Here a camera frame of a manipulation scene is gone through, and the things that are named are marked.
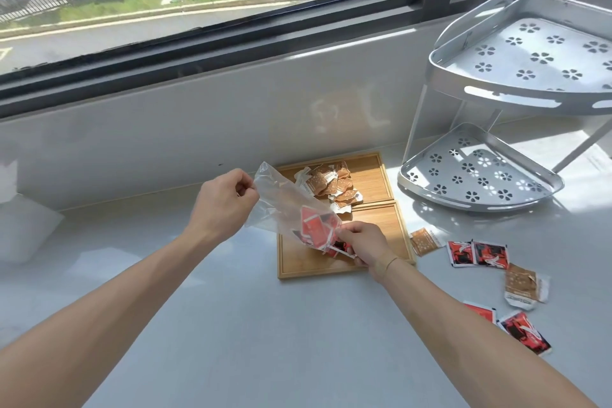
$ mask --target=bamboo tray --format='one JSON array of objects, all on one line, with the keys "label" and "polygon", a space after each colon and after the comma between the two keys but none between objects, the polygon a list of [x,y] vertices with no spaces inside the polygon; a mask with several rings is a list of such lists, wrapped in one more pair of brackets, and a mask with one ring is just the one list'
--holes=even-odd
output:
[{"label": "bamboo tray", "polygon": [[[314,168],[323,163],[329,164],[342,160],[346,161],[346,165],[351,172],[354,188],[363,195],[364,205],[393,200],[391,183],[389,183],[387,172],[378,152],[306,161],[303,163],[281,166],[277,169],[288,180],[295,182],[293,175],[305,166]],[[326,196],[318,198],[329,201]]]},{"label": "bamboo tray", "polygon": [[[368,205],[356,205],[353,213],[340,215],[343,221],[365,221],[377,224],[387,237],[389,246],[397,256],[415,264],[415,253],[408,239],[400,208],[394,200]],[[279,279],[317,276],[320,274],[348,273],[364,270],[354,260],[338,255],[332,258],[321,251],[308,248],[293,240],[278,237]]]}]

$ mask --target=clear plastic bag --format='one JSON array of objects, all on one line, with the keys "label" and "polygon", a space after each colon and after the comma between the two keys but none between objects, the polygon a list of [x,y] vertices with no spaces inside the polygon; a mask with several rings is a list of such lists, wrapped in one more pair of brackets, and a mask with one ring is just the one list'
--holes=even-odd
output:
[{"label": "clear plastic bag", "polygon": [[259,201],[245,226],[276,232],[318,250],[340,251],[334,247],[335,229],[342,221],[328,203],[307,194],[266,162],[255,174],[255,187]]}]

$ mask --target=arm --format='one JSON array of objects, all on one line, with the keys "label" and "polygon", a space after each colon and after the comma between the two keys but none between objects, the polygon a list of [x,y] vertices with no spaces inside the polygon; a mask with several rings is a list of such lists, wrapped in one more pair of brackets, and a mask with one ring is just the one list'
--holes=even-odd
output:
[{"label": "arm", "polygon": [[338,234],[370,267],[471,407],[595,407],[545,360],[397,258],[378,226],[355,221]]},{"label": "arm", "polygon": [[204,183],[175,241],[0,351],[2,406],[82,406],[195,266],[241,228],[258,199],[242,170]]}]

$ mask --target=wrist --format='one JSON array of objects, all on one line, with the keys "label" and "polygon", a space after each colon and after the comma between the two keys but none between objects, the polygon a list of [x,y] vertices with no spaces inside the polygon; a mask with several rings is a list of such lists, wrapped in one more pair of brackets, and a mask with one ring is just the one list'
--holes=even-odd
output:
[{"label": "wrist", "polygon": [[194,231],[187,227],[179,237],[176,238],[180,249],[188,256],[198,256],[203,259],[212,251],[218,242],[214,236],[206,231]]}]

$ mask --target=pavement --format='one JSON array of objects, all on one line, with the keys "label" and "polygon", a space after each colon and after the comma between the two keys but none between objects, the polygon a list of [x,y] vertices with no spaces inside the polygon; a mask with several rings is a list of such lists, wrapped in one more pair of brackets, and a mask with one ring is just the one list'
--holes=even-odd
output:
[{"label": "pavement", "polygon": [[287,5],[288,3],[271,3],[248,8],[175,13],[0,40],[0,74],[26,66],[58,62],[74,56],[168,36],[199,26],[210,26]]}]

